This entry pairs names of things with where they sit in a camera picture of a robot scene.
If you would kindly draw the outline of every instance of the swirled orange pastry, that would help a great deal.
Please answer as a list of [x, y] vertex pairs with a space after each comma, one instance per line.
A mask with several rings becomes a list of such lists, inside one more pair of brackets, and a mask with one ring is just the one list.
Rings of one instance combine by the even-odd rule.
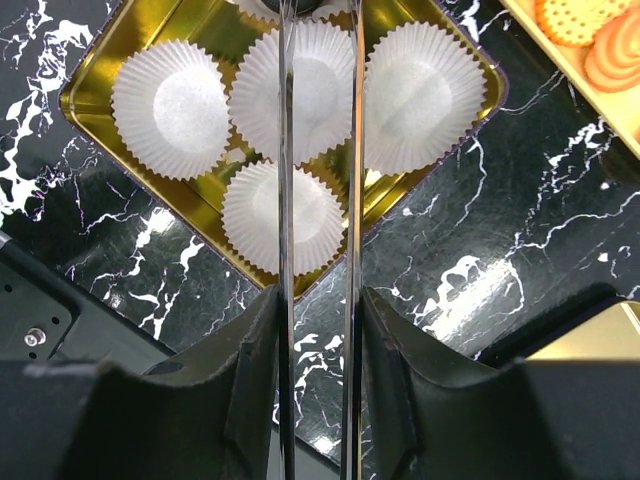
[[640, 84], [640, 7], [631, 7], [600, 29], [584, 69], [603, 92], [621, 92]]
[[566, 47], [587, 47], [632, 0], [537, 0], [536, 21], [547, 37]]

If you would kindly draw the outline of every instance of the white paper liner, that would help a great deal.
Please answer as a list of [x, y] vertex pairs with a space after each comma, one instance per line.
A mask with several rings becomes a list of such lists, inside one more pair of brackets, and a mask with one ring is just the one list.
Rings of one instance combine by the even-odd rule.
[[[308, 21], [296, 26], [293, 56], [293, 160], [316, 158], [351, 132], [353, 51], [349, 33]], [[249, 49], [233, 83], [231, 120], [265, 158], [279, 154], [278, 31]]]
[[[260, 0], [229, 0], [238, 5], [240, 11], [255, 17], [264, 22], [277, 25], [280, 23], [280, 16], [267, 7]], [[314, 20], [329, 18], [330, 15], [337, 15], [340, 12], [349, 11], [347, 0], [324, 0], [318, 8], [309, 15]]]
[[482, 110], [479, 62], [434, 25], [390, 32], [374, 47], [366, 73], [365, 166], [384, 175], [435, 163]]
[[[293, 171], [294, 275], [323, 267], [344, 235], [337, 197], [312, 175]], [[227, 189], [222, 223], [231, 246], [252, 265], [278, 273], [278, 167], [246, 165]]]
[[111, 97], [116, 127], [155, 173], [195, 178], [220, 160], [231, 123], [217, 67], [204, 50], [174, 41], [136, 53], [118, 72]]

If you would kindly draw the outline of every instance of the tongs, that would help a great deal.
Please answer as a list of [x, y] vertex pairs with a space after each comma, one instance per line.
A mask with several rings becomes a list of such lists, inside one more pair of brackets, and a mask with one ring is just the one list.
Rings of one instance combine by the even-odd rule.
[[[280, 477], [295, 479], [294, 274], [293, 274], [293, 54], [298, 0], [280, 0], [280, 307], [279, 327]], [[349, 0], [353, 23], [353, 116], [349, 172], [349, 227], [344, 338], [341, 480], [361, 478], [362, 432], [362, 215], [364, 191], [364, 24], [363, 0]]]

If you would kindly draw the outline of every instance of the marble surface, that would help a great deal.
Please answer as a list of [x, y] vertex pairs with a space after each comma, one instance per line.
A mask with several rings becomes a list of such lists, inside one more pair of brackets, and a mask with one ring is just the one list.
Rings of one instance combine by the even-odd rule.
[[[115, 4], [3, 1], [0, 228], [179, 351], [258, 290], [60, 112], [59, 89]], [[633, 154], [497, 0], [445, 7], [504, 70], [509, 96], [367, 234], [365, 281], [482, 358], [594, 289], [640, 298], [640, 184]], [[341, 261], [296, 306], [297, 434], [334, 460], [344, 283]], [[373, 477], [368, 427], [364, 441]]]

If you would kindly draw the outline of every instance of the metal bolt head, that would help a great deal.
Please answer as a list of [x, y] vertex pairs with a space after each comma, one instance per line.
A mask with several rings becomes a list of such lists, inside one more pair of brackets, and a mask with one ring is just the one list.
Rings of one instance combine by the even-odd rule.
[[28, 347], [37, 347], [47, 341], [47, 334], [39, 328], [30, 328], [27, 334], [24, 336], [24, 343]]

